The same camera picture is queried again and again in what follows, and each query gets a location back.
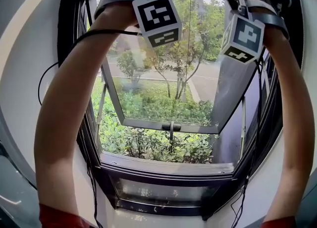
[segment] black window frame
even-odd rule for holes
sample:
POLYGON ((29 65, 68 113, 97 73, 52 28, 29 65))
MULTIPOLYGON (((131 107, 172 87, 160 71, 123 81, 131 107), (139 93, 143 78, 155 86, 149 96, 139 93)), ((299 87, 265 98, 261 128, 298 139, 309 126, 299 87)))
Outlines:
MULTIPOLYGON (((281 16, 284 17, 286 26, 288 27, 288 31, 290 34, 290 44, 299 65, 301 65, 303 57, 303 17, 300 0, 292 0, 292 4, 290 7, 288 7, 289 0, 281 0, 281 3, 283 5, 281 16)), ((77 35, 81 31, 83 31, 78 24, 79 12, 82 9, 82 6, 83 0, 61 0, 59 9, 57 42, 59 65, 61 65, 67 57, 69 49, 76 39, 77 35)), ((244 178, 247 174, 248 167, 250 166, 251 162, 251 150, 255 144, 255 129, 257 127, 256 123, 252 123, 250 126, 249 132, 247 133, 246 149, 243 150, 243 152, 245 153, 239 160, 233 172, 201 176, 179 176, 175 174, 142 172, 133 169, 118 167, 115 164, 102 163, 100 159, 101 150, 98 149, 94 144, 93 130, 95 130, 95 123, 91 123, 92 118, 89 118, 88 116, 88 114, 91 114, 92 112, 91 102, 87 108, 87 111, 88 112, 83 119, 78 133, 77 143, 83 153, 84 158, 89 158, 91 160, 93 164, 94 176, 102 191, 108 197, 111 205, 115 209, 124 208, 133 211, 142 209, 142 212, 145 213, 169 216, 201 215, 203 219, 206 220, 227 201, 229 201, 230 198, 240 189, 241 185, 243 184, 244 178), (111 176, 149 184, 175 186, 220 185, 220 187, 213 196, 203 199, 201 206, 193 208, 157 206, 156 210, 154 211, 153 205, 151 204, 143 204, 120 199, 111 182, 111 176)), ((267 105, 264 106, 262 112, 262 119, 260 124, 260 140, 258 142, 256 162, 253 166, 252 173, 256 171, 256 169, 259 167, 259 165, 273 146, 281 129, 281 93, 278 78, 275 73, 272 76, 271 89, 269 97, 267 98, 267 105)))

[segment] pavement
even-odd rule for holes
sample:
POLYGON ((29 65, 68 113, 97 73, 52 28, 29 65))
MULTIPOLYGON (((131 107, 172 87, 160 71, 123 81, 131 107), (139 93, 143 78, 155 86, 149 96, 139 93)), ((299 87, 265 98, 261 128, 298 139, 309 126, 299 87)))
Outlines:
MULTIPOLYGON (((126 77, 126 75, 120 70, 117 65, 117 57, 108 57, 108 63, 113 77, 126 77)), ((197 66, 197 62, 193 63, 194 68, 197 66)), ((217 62, 208 62, 203 61, 196 73, 188 81, 193 99, 195 101, 211 101, 214 102, 214 98, 217 91, 218 78, 219 78, 220 63, 217 62)), ((167 80, 176 81, 177 72, 165 71, 164 76, 167 80)), ((141 79, 155 79, 155 80, 164 80, 164 78, 153 68, 150 71, 144 73, 141 76, 141 79)))

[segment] bush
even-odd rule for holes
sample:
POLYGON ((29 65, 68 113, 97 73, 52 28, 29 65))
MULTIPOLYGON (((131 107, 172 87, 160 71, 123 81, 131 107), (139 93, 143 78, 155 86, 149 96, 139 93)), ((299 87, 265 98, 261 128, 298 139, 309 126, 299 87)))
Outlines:
MULTIPOLYGON (((98 113, 102 89, 103 84, 100 78, 97 78, 92 92, 95 116, 98 113)), ((212 109, 210 102, 196 104, 188 100, 183 103, 159 93, 154 96, 151 91, 145 93, 120 91, 118 97, 126 117, 147 120, 164 118, 182 123, 209 125, 206 115, 212 109)), ((169 132, 122 126, 108 92, 105 97, 99 136, 104 151, 135 158, 194 164, 204 164, 211 158, 209 135, 174 133, 173 141, 170 142, 169 132)))

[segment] window frame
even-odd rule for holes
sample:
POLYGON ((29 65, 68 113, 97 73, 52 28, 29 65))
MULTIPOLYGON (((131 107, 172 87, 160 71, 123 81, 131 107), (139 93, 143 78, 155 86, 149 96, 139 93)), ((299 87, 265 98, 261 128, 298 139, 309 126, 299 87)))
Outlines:
MULTIPOLYGON (((77 23, 78 23, 78 12, 79 5, 81 0, 61 0, 60 5, 60 17, 59 18, 59 29, 58 29, 58 60, 60 64, 66 58, 69 48, 74 42, 74 39, 77 37, 77 23)), ((284 4, 288 4, 288 0, 282 0, 284 4)), ((299 0, 292 0, 292 5, 289 8, 285 8, 282 12, 282 16, 285 19, 286 25, 289 28, 290 33, 290 43, 294 50, 294 54, 301 65, 302 55, 303 55, 303 46, 299 44, 303 41, 303 26, 301 24, 292 25, 294 21, 297 23, 303 22, 301 5, 299 0), (292 12, 292 19, 287 17, 292 12)), ((282 114, 281 114, 281 97, 278 79, 275 76, 272 79, 271 85, 274 87, 271 89, 269 98, 267 99, 268 104, 263 110, 262 121, 261 121, 261 139, 259 142, 259 151, 256 156, 256 163, 253 168, 253 172, 259 167, 262 160, 267 155, 268 151, 271 149, 272 145, 275 142, 281 128, 282 128, 282 114)), ((139 181, 140 178, 144 179, 145 183, 166 183, 169 181, 171 184, 180 183, 184 186, 183 181, 179 180, 178 176, 169 176, 164 177, 162 174, 149 174, 141 173, 139 171, 132 171, 128 168, 118 168, 115 164, 107 165, 107 167, 102 164, 100 161, 100 150, 96 148, 94 144, 94 129, 91 126, 91 119, 88 118, 87 114, 85 115, 81 128, 78 133, 77 142, 83 153, 84 158, 87 160, 89 158, 93 164, 93 173, 97 182, 99 183, 101 189, 106 194, 107 198, 110 200, 111 205, 114 208, 124 208, 130 210, 139 209, 146 210, 147 213, 159 214, 159 215, 169 215, 169 216, 195 216, 201 215, 203 219, 206 220, 214 212, 217 211, 222 205, 224 205, 231 196, 240 188, 243 183, 243 179, 248 170, 248 165, 250 164, 250 150, 252 149, 255 141, 254 137, 250 137, 247 142, 249 142, 249 147, 246 150, 246 153, 243 155, 242 159, 238 163, 235 171, 231 174, 220 174, 218 178, 223 179, 223 184, 219 187, 217 192, 212 196, 212 198, 207 198, 204 200, 203 204, 199 208, 190 209, 189 208, 175 208, 169 206, 161 206, 160 210, 154 211, 151 204, 141 204, 135 202, 129 202, 122 200, 118 197, 115 192, 114 186, 110 180, 110 174, 118 174, 122 176, 127 174, 131 177, 131 180, 139 181)), ((209 181, 204 178, 204 180, 196 180, 194 178, 186 178, 192 182, 192 185, 187 186, 199 186, 202 185, 202 182, 212 183, 214 179, 217 179, 215 176, 211 176, 209 181)))

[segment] sleeve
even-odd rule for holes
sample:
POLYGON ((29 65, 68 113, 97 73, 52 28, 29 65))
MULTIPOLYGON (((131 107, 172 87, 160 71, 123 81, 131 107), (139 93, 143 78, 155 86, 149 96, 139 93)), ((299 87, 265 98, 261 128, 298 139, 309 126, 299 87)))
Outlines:
POLYGON ((81 217, 40 204, 40 221, 43 228, 89 228, 81 217))
POLYGON ((261 225, 261 228, 295 228, 295 217, 287 217, 277 220, 265 222, 261 225))

